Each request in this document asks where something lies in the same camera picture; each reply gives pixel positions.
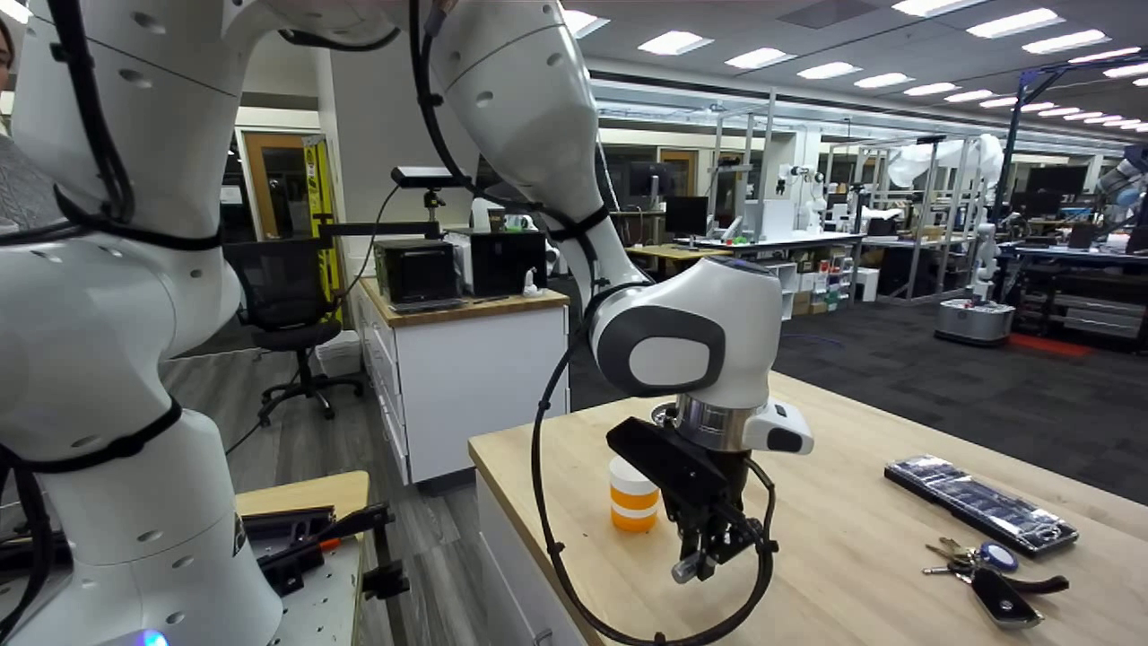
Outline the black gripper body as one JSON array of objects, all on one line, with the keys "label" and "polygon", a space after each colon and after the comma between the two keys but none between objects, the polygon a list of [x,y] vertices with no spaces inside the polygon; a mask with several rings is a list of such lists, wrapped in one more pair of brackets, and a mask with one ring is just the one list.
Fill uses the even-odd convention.
[{"label": "black gripper body", "polygon": [[766,539],[766,522],[742,513],[748,453],[712,453],[639,415],[621,419],[607,443],[659,488],[681,552],[706,549],[726,562]]}]

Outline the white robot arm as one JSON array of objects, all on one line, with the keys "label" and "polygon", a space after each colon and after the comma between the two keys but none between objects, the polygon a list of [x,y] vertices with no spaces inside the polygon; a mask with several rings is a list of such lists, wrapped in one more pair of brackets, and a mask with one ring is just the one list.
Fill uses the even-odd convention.
[{"label": "white robot arm", "polygon": [[462,123],[572,261],[598,373],[658,399],[612,440],[659,488],[674,569],[767,558],[742,488],[760,453],[811,440],[767,392],[781,287],[728,261],[633,264],[560,0],[30,0],[10,138],[58,214],[0,242],[0,453],[34,522],[3,646],[271,646],[280,626],[221,425],[160,378],[242,306],[221,183],[271,33],[408,46],[420,107]]}]

